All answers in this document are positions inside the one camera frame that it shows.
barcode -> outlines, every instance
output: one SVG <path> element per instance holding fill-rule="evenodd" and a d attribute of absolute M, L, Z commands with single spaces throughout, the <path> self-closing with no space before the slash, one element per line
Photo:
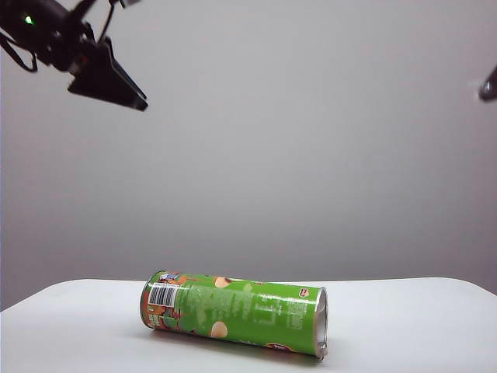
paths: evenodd
<path fill-rule="evenodd" d="M 155 283 L 152 285 L 152 290 L 148 296 L 149 305 L 165 305 L 166 307 L 174 307 L 176 293 L 179 285 Z"/>

white backdrop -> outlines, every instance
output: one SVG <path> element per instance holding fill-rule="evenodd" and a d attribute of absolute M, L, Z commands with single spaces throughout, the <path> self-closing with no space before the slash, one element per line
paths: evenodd
<path fill-rule="evenodd" d="M 496 20 L 495 0 L 143 1 L 109 35 L 145 113 L 3 54 L 2 307 L 157 268 L 497 292 L 497 102 L 475 97 Z"/>

can rim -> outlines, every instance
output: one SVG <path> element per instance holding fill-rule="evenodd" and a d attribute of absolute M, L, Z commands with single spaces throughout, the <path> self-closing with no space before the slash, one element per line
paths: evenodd
<path fill-rule="evenodd" d="M 143 314 L 143 302 L 144 302 L 144 294 L 145 294 L 145 290 L 147 290 L 147 286 L 150 284 L 150 281 L 152 278 L 155 277 L 156 274 L 158 274 L 159 272 L 165 272 L 165 270 L 157 270 L 154 274 L 152 274 L 150 276 L 150 278 L 148 279 L 147 282 L 145 282 L 145 285 L 143 286 L 143 289 L 141 290 L 141 295 L 140 295 L 140 317 L 141 317 L 141 321 L 143 322 L 143 324 L 146 325 L 147 328 L 150 328 L 150 329 L 154 329 L 152 328 L 151 326 L 149 326 L 146 322 L 145 322 L 145 318 L 144 318 L 144 314 Z"/>
<path fill-rule="evenodd" d="M 318 312 L 318 307 L 321 305 L 321 296 L 324 295 L 325 307 L 322 312 Z M 319 330 L 319 323 L 322 322 L 324 313 L 324 330 Z M 328 343 L 328 294 L 326 288 L 320 288 L 318 297 L 316 299 L 315 313 L 314 313 L 314 348 L 315 356 L 323 360 L 327 351 Z"/>

white table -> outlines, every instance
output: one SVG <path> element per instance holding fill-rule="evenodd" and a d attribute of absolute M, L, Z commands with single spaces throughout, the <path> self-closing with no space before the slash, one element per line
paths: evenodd
<path fill-rule="evenodd" d="M 447 278 L 301 282 L 328 289 L 329 354 L 153 331 L 144 282 L 55 284 L 2 312 L 2 372 L 497 372 L 497 296 Z"/>

pringles can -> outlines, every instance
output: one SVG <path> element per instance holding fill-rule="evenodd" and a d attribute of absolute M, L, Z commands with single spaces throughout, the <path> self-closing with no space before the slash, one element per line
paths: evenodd
<path fill-rule="evenodd" d="M 144 286 L 140 311 L 153 329 L 327 354 L 325 288 L 161 270 Z"/>

